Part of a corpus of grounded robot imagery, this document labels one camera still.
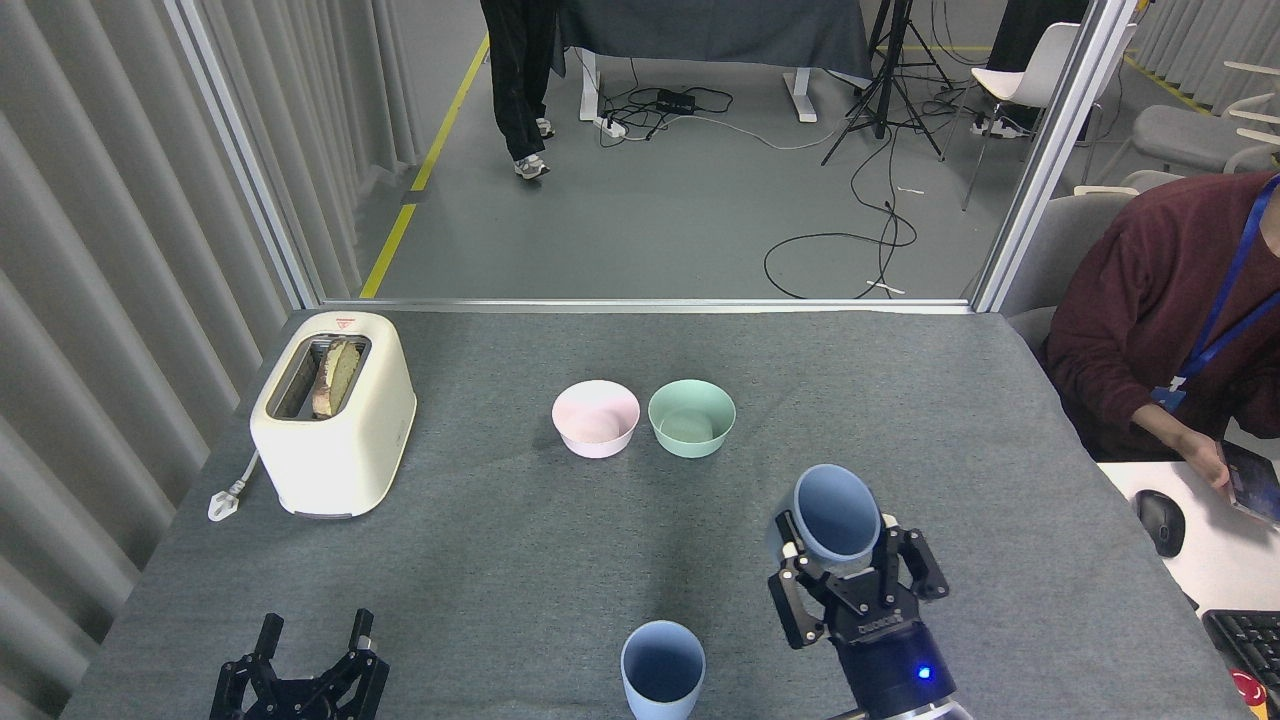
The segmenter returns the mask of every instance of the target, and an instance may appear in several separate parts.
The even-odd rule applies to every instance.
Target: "toaster slot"
[[[276,420],[300,421],[319,420],[312,402],[312,391],[316,387],[316,378],[320,375],[325,355],[329,352],[330,346],[339,340],[347,341],[355,346],[358,352],[355,373],[351,379],[344,383],[347,389],[343,393],[343,397],[340,397],[337,402],[337,410],[333,415],[342,411],[342,405],[346,401],[346,397],[351,395],[356,383],[360,382],[360,372],[365,366],[365,359],[369,357],[369,347],[371,343],[369,338],[364,336],[325,333],[312,336],[307,338],[306,342],[298,343],[298,348],[294,351],[293,357],[289,359],[289,364],[285,366],[280,383],[271,392],[270,400],[266,404],[266,413],[271,418]]]

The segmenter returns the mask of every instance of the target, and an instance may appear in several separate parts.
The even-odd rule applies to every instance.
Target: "gray curtain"
[[[1221,114],[1231,102],[1271,90],[1266,77],[1224,60],[1280,65],[1280,3],[1275,0],[1160,0],[1134,41],[1137,63]]]
[[[344,297],[362,186],[420,155],[389,8],[209,15]],[[0,717],[56,716],[260,366],[289,310],[266,242],[165,0],[0,0]]]
[[[202,3],[319,295],[356,297],[355,210],[426,154],[390,0]]]

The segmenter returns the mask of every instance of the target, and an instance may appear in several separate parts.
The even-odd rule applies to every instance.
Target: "computer mouse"
[[[1187,537],[1187,516],[1167,495],[1153,489],[1139,491],[1133,497],[1138,519],[1147,528],[1151,542],[1156,543],[1156,553],[1161,557],[1174,557],[1183,550]]]

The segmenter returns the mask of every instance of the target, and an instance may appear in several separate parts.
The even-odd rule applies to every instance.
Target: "id badge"
[[[1183,398],[1187,397],[1185,389],[1169,389],[1167,387],[1157,387],[1151,391],[1151,398],[1156,401],[1165,410],[1172,413],[1178,410],[1178,406],[1183,404]]]

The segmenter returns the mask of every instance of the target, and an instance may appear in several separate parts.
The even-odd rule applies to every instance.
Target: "black pants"
[[[559,0],[480,0],[489,26],[493,114],[512,160],[541,152],[536,118],[547,114]]]
[[[1053,23],[1078,23],[1084,18],[1089,0],[1009,0],[1000,19],[1000,29],[991,44],[987,69],[1021,72],[1036,51],[1042,35]],[[1006,108],[1015,123],[1032,129],[1041,110],[1038,108]],[[1084,131],[1080,131],[1083,140]]]

